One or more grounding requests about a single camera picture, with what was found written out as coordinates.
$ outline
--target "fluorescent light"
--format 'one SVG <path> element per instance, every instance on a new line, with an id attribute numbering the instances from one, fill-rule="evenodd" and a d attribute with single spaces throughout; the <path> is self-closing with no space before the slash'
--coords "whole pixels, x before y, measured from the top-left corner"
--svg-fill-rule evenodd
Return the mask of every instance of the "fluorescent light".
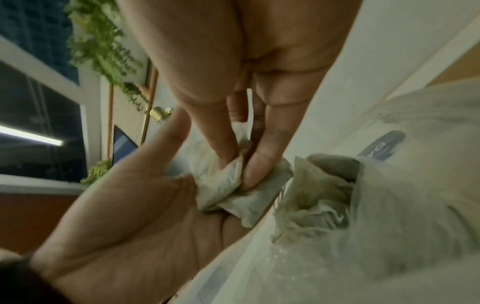
<path id="1" fill-rule="evenodd" d="M 61 145 L 64 144 L 63 141 L 55 139 L 55 138 L 50 138 L 50 137 L 46 137 L 46 136 L 42 136 L 42 135 L 37 135 L 37 134 L 34 134 L 34 133 L 29 133 L 29 132 L 24 132 L 24 131 L 8 128 L 8 127 L 4 127 L 4 126 L 0 126 L 0 133 L 7 134 L 7 135 L 12 135 L 12 136 L 16 136 L 16 137 L 21 137 L 21 138 L 26 138 L 26 139 L 30 139 L 30 140 L 35 140 L 35 141 L 39 141 L 39 142 L 42 142 L 42 143 L 51 144 L 51 145 L 55 145 L 55 146 L 61 146 Z"/>

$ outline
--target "clear plastic bag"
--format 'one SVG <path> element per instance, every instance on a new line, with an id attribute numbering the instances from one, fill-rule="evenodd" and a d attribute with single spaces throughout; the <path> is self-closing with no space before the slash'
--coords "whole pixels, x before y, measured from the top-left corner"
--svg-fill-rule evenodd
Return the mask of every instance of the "clear plastic bag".
<path id="1" fill-rule="evenodd" d="M 236 303 L 328 303 L 479 249 L 475 231 L 454 204 L 415 176 L 373 159 L 358 161 L 344 213 L 335 208 L 317 211 L 318 205 L 332 201 L 328 193 L 345 188 L 347 178 L 331 183 L 337 189 L 316 191 L 312 180 L 318 185 L 339 178 L 339 173 L 327 174 L 325 164 L 295 162 L 292 185 L 275 211 L 277 231 L 270 251 L 240 284 Z M 312 177 L 319 168 L 324 176 Z M 348 216 L 347 225 L 326 220 L 341 214 Z M 303 216 L 309 220 L 299 221 Z"/>

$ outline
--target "hanging plant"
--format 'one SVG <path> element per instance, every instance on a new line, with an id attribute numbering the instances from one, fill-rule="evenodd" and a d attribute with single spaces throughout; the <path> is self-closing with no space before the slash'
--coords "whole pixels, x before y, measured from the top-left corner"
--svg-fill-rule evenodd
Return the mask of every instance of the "hanging plant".
<path id="1" fill-rule="evenodd" d="M 76 67 L 88 64 L 119 87 L 141 111 L 142 100 L 147 100 L 134 84 L 123 79 L 129 73 L 136 73 L 136 68 L 143 64 L 120 43 L 124 33 L 118 26 L 120 11 L 115 0 L 75 0 L 66 5 L 64 11 L 81 28 L 80 33 L 67 41 L 72 57 L 70 63 Z"/>
<path id="2" fill-rule="evenodd" d="M 88 177 L 80 181 L 82 185 L 91 185 L 104 176 L 112 167 L 112 159 L 99 161 L 88 171 Z"/>

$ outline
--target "skin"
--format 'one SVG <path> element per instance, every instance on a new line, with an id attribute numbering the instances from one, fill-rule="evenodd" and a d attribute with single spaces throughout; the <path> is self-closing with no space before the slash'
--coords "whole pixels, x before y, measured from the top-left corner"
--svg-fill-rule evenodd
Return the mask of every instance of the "skin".
<path id="1" fill-rule="evenodd" d="M 190 125 L 177 109 L 154 141 L 89 187 L 31 267 L 73 303 L 158 304 L 246 235 L 238 218 L 197 210 L 191 175 L 163 177 Z"/>
<path id="2" fill-rule="evenodd" d="M 361 0 L 118 0 L 177 101 L 226 165 L 253 114 L 244 190 L 278 163 L 340 53 Z M 248 113 L 247 89 L 253 113 Z"/>
<path id="3" fill-rule="evenodd" d="M 118 0 L 182 107 L 65 214 L 31 260 L 76 304 L 159 303 L 248 233 L 196 208 L 191 176 L 164 178 L 190 117 L 222 160 L 253 114 L 243 187 L 276 165 L 334 63 L 361 0 Z M 248 113 L 246 89 L 253 91 Z"/>

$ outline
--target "dark sleeve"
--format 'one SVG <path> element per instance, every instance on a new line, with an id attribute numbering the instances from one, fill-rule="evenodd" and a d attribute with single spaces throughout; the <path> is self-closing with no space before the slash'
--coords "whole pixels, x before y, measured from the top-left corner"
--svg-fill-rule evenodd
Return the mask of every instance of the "dark sleeve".
<path id="1" fill-rule="evenodd" d="M 30 257 L 0 261 L 0 303 L 71 302 L 29 268 Z"/>

